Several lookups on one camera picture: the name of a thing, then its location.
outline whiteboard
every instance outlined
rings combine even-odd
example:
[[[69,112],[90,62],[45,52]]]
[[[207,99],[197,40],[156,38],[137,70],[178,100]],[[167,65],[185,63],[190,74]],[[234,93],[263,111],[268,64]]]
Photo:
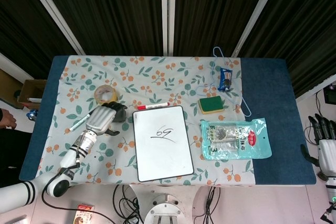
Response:
[[[181,106],[135,111],[133,121],[140,182],[194,173]]]

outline robotic hand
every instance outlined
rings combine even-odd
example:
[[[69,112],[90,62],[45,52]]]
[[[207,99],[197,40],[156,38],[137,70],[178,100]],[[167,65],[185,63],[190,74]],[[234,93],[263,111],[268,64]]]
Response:
[[[95,144],[96,137],[104,133],[112,136],[119,134],[118,131],[110,130],[109,126],[116,114],[124,113],[125,109],[125,105],[116,102],[105,103],[95,108],[86,122],[86,130],[80,134],[60,162],[57,174],[47,172],[31,181],[0,188],[0,214],[31,204],[39,192],[44,190],[53,197],[62,196],[73,180],[74,170],[79,168]]]
[[[320,178],[325,177],[330,207],[321,216],[321,219],[336,224],[336,123],[315,114],[316,121],[309,116],[314,129],[315,141],[318,147],[319,159],[311,157],[306,147],[301,144],[301,152],[306,160],[321,168]],[[333,222],[328,219],[332,214]]]

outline sponge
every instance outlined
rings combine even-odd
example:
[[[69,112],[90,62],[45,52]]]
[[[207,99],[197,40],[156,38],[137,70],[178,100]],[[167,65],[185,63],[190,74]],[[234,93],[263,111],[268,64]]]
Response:
[[[201,98],[198,101],[198,105],[201,109],[202,114],[211,114],[224,110],[222,99],[220,96]]]

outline tape roll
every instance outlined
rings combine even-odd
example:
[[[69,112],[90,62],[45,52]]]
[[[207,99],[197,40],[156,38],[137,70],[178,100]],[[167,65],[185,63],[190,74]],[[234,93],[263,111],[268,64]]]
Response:
[[[94,92],[94,99],[100,105],[106,102],[116,102],[118,100],[115,89],[109,85],[99,86]]]

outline blue snack wrapper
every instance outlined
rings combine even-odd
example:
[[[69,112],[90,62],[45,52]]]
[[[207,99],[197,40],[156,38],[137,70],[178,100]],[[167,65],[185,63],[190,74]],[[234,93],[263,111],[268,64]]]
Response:
[[[202,121],[205,159],[260,159],[272,155],[264,118],[251,122]]]
[[[231,86],[232,70],[220,68],[221,80],[219,82],[219,91],[228,91]]]

